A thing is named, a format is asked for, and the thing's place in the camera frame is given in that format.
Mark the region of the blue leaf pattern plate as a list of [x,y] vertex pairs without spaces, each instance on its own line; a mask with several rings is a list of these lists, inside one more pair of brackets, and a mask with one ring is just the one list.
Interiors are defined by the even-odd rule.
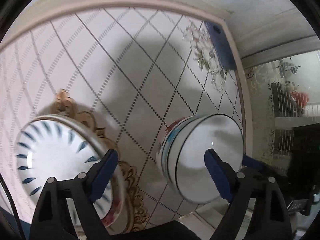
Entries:
[[18,175],[27,197],[37,203],[47,179],[73,179],[100,161],[108,147],[85,125],[66,116],[38,116],[17,134]]

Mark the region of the white bowl coloured dots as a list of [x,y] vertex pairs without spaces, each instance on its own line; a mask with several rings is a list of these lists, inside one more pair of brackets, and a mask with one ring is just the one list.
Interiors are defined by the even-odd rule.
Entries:
[[164,157],[164,146],[167,143],[167,140],[169,139],[170,135],[173,133],[173,131],[178,128],[178,126],[180,126],[181,124],[188,124],[189,122],[195,120],[196,116],[192,115],[192,116],[185,116],[183,118],[180,118],[176,121],[174,121],[172,124],[170,124],[165,130],[164,132],[161,134],[161,138],[159,140],[159,144],[158,144],[158,148],[157,148],[157,152],[156,152],[156,163],[157,166],[162,174],[162,176],[166,178],[166,174],[164,171],[164,164],[162,164],[162,158]]

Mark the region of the white bowl dark rim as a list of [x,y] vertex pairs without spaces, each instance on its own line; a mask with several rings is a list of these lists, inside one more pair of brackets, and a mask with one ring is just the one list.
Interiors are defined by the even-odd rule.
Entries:
[[179,154],[185,144],[187,138],[195,127],[207,117],[207,115],[196,115],[195,120],[184,123],[178,126],[167,140],[164,146],[164,157],[162,158],[162,164],[164,164],[164,171],[167,175],[167,181],[172,188],[177,188],[175,182],[176,166],[179,158]]

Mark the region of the plain white bowl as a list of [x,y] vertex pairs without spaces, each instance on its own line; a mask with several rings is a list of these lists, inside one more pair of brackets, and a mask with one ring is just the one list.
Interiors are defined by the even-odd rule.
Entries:
[[239,125],[224,114],[207,115],[188,124],[183,133],[177,136],[177,161],[172,167],[178,192],[195,204],[217,197],[231,200],[231,185],[244,155]]

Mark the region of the blue smartphone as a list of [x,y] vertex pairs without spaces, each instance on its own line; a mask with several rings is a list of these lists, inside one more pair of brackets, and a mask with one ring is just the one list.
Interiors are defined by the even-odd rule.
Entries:
[[236,70],[234,56],[221,25],[210,21],[206,21],[205,25],[223,69]]

